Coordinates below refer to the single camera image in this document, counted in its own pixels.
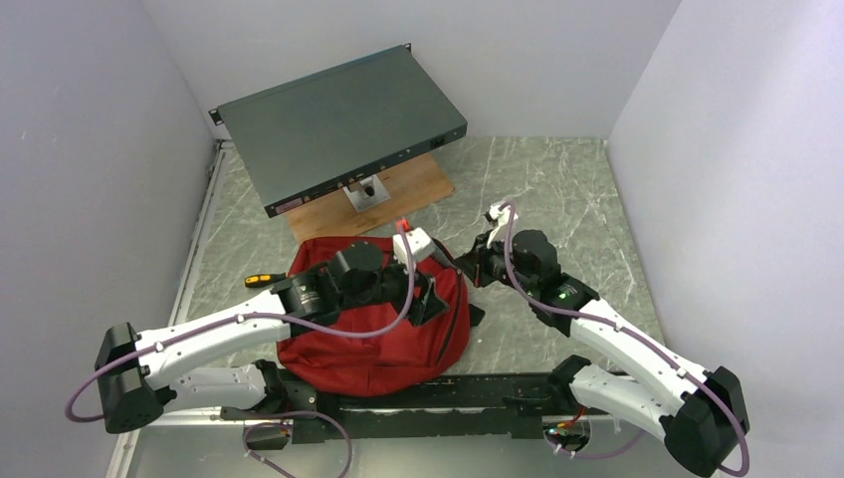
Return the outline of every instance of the wall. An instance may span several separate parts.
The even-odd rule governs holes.
[[[609,139],[667,341],[742,379],[751,477],[844,466],[842,24],[685,0]]]
[[[137,0],[4,1],[0,111],[0,476],[104,476],[64,403],[108,327],[166,324],[213,139]]]
[[[607,136],[679,0],[143,3],[206,112],[411,42],[470,134]]]

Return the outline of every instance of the wooden board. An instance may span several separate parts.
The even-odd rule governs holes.
[[[357,212],[342,189],[307,202],[284,216],[298,243],[323,236],[357,236],[439,201],[454,192],[431,154],[422,154],[378,173],[390,199]]]

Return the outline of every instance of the gray marble floor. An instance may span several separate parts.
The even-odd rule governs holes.
[[[482,214],[509,199],[519,228],[541,229],[557,246],[563,270],[596,289],[631,323],[662,341],[618,193],[598,138],[468,137],[435,151],[454,195],[408,216],[455,254],[487,228]],[[246,275],[287,271],[297,250],[282,217],[267,218],[239,156],[219,198],[188,319],[246,301]],[[391,225],[369,235],[388,236]],[[449,373],[548,371],[577,354],[608,365],[598,352],[540,323],[506,287],[472,290],[487,311],[463,357]],[[217,365],[274,359],[266,345]]]

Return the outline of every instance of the red cloth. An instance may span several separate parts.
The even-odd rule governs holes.
[[[338,250],[360,237],[320,237],[300,246],[290,274],[330,260]],[[389,238],[365,238],[392,252]],[[463,354],[469,342],[469,291],[457,271],[429,258],[420,272],[436,277],[437,295],[449,310],[420,327],[403,321],[389,333],[373,339],[346,339],[319,332],[279,342],[279,361],[321,391],[354,396],[392,393],[439,376]],[[397,312],[390,304],[340,313],[332,329],[368,332],[392,323]]]

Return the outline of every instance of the screwdriver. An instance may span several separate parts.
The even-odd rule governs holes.
[[[270,284],[284,281],[287,277],[287,274],[253,274],[243,280],[243,285],[250,289],[261,289]]]

